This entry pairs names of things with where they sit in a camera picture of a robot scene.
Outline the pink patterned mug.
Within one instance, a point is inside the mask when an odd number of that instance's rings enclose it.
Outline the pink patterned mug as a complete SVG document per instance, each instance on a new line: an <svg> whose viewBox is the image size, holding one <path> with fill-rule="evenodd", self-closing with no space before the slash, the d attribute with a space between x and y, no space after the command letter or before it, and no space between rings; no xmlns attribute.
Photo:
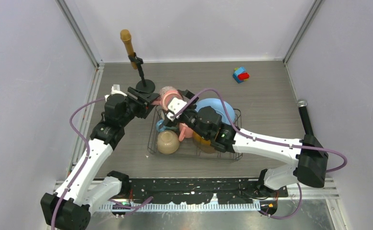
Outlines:
<svg viewBox="0 0 373 230"><path fill-rule="evenodd" d="M168 111L168 105L174 98L185 102L183 95L178 89L172 86L165 86L160 89L159 96L152 102L152 105L160 106L164 111Z"/></svg>

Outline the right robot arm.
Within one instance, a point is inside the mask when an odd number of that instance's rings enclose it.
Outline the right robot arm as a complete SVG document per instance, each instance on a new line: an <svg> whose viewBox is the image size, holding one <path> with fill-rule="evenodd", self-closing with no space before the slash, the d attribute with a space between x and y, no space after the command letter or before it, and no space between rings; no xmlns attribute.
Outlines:
<svg viewBox="0 0 373 230"><path fill-rule="evenodd" d="M222 116L210 106L195 110L197 96L186 91L186 102L180 91L160 95L160 105L166 111L165 124L184 123L219 152L248 153L275 159L284 163L275 169L260 173L257 191L270 196L290 184L302 183L313 188L325 185L328 154L312 136L303 139L276 138L225 123Z"/></svg>

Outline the plain pink mug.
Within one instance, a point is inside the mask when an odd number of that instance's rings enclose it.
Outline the plain pink mug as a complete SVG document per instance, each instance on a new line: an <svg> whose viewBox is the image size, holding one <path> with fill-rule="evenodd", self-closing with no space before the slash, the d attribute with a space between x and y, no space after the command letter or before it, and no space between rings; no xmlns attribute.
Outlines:
<svg viewBox="0 0 373 230"><path fill-rule="evenodd" d="M192 138L193 137L193 130L189 128L185 123L179 124L179 141L183 141L185 138Z"/></svg>

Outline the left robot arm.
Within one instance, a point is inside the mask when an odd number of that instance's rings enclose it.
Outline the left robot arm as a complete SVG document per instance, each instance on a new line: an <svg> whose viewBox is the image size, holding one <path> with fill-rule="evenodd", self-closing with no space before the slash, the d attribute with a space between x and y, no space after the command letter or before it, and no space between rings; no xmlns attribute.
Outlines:
<svg viewBox="0 0 373 230"><path fill-rule="evenodd" d="M125 126L134 118L146 118L159 98L155 92L128 88L124 93L115 88L104 97L105 110L100 122L85 142L85 152L62 185L53 193L45 193L40 204L51 229L84 230L91 215L114 196L125 198L131 191L129 176L111 171L102 182L90 189L97 172L113 153L125 134Z"/></svg>

